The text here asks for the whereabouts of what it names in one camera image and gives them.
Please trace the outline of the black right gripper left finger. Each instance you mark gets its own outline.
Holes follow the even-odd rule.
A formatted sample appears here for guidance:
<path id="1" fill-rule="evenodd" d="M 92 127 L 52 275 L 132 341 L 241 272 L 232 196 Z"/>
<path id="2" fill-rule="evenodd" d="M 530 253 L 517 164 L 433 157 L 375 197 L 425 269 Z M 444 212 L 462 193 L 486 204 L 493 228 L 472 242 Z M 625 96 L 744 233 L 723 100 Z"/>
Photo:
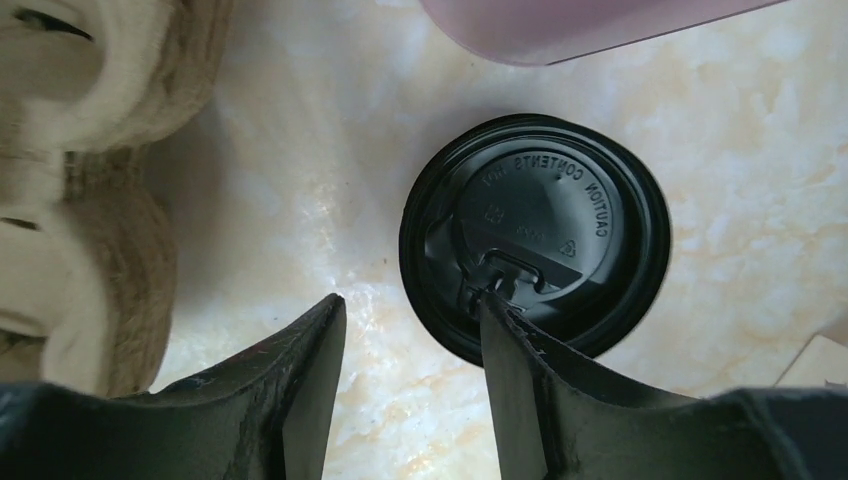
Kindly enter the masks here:
<path id="1" fill-rule="evenodd" d="M 318 479 L 346 336 L 331 294 L 281 331 L 158 393 L 1 387 L 5 479 Z"/>

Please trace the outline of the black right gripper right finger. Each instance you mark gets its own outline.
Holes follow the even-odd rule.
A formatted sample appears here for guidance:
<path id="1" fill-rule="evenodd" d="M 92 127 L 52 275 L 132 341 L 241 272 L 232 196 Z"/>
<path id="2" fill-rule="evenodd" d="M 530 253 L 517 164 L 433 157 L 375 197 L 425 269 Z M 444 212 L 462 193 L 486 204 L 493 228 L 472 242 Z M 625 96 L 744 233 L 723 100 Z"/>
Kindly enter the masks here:
<path id="1" fill-rule="evenodd" d="M 486 293 L 484 372 L 505 479 L 843 479 L 843 388 L 692 398 L 615 372 Z"/>

